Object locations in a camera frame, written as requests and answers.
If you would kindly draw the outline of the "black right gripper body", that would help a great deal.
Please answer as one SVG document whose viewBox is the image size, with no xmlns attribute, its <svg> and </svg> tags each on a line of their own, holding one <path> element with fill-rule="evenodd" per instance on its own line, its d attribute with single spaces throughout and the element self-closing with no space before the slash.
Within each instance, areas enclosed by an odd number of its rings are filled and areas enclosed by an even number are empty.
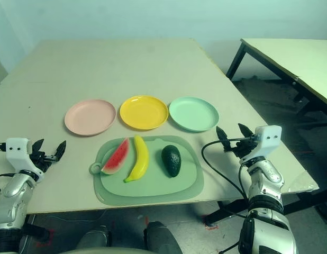
<svg viewBox="0 0 327 254">
<path fill-rule="evenodd" d="M 237 139 L 228 139 L 229 141 L 229 150 L 228 152 L 233 152 L 236 157 L 242 159 L 244 156 L 248 155 L 255 147 L 256 140 L 240 141 L 240 138 Z M 231 142 L 236 142 L 235 147 L 231 147 Z"/>
</svg>

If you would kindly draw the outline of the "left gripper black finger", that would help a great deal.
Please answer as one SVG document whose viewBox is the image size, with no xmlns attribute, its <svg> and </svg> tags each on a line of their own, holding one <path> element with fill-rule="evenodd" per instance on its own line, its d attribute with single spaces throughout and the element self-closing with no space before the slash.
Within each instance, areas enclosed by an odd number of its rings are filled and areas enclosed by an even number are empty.
<svg viewBox="0 0 327 254">
<path fill-rule="evenodd" d="M 63 141 L 56 149 L 56 153 L 54 154 L 55 161 L 59 161 L 66 149 L 66 141 Z"/>
<path fill-rule="evenodd" d="M 44 139 L 40 139 L 32 145 L 32 159 L 39 159 L 44 156 L 44 152 L 40 151 L 43 142 Z"/>
</svg>

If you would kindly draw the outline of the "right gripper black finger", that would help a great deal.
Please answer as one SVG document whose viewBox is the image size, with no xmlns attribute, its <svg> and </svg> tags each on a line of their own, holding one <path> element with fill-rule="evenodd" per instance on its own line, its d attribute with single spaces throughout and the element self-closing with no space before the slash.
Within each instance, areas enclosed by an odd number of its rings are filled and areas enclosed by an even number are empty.
<svg viewBox="0 0 327 254">
<path fill-rule="evenodd" d="M 224 152 L 228 152 L 228 150 L 229 150 L 228 136 L 226 135 L 224 130 L 222 130 L 218 126 L 216 127 L 216 134 L 217 134 L 217 137 L 218 137 L 219 141 L 222 143 L 222 146 L 224 148 Z"/>
<path fill-rule="evenodd" d="M 238 126 L 243 135 L 243 138 L 240 138 L 240 141 L 252 140 L 252 131 L 244 124 L 238 123 Z"/>
</svg>

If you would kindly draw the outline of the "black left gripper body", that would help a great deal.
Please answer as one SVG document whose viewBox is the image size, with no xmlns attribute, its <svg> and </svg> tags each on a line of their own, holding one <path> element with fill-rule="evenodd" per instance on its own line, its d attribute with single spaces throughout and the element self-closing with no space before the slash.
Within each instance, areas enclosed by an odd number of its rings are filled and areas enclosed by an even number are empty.
<svg viewBox="0 0 327 254">
<path fill-rule="evenodd" d="M 57 156 L 46 156 L 45 152 L 42 151 L 33 152 L 29 157 L 33 164 L 43 173 L 45 173 L 53 163 L 59 161 Z"/>
</svg>

